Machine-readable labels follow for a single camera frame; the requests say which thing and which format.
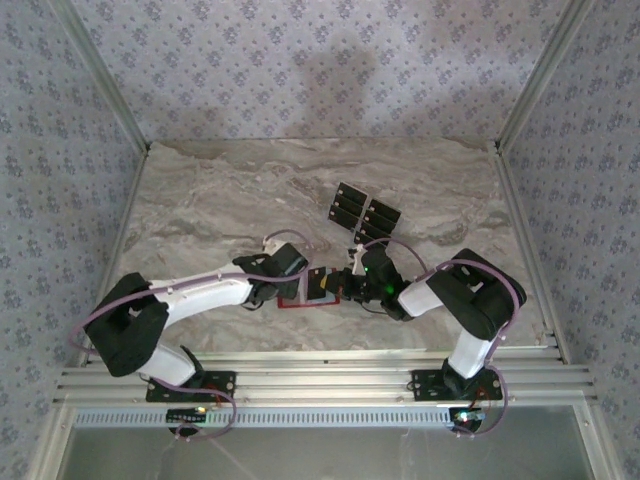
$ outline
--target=patterned wallpaper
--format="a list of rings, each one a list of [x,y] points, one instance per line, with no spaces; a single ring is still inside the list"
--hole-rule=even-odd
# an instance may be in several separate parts
[[[73,0],[147,140],[495,138],[565,0]]]
[[[508,158],[575,362],[640,478],[640,4],[602,0]]]
[[[22,478],[139,154],[44,0],[0,2],[0,478]]]

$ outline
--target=marble surface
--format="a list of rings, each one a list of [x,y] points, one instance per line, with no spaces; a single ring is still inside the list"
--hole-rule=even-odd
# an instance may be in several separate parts
[[[497,176],[481,144],[443,138],[241,140],[154,143],[131,214],[118,275],[147,279],[214,270],[260,250],[282,228],[307,234],[314,265],[342,268],[353,234],[327,220],[341,181],[398,207],[394,236],[429,265],[469,247],[518,279],[530,296],[507,344],[533,345],[543,325]],[[411,278],[402,247],[389,254]],[[209,311],[164,338],[195,351],[449,349],[460,327],[444,308],[408,323],[357,304],[256,312]]]

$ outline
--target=wall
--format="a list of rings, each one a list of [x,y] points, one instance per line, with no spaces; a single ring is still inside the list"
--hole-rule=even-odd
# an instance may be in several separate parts
[[[575,362],[640,478],[640,5],[597,2],[508,158]]]
[[[0,478],[22,478],[139,153],[41,0],[0,2]]]
[[[495,138],[564,0],[74,0],[147,140]]]

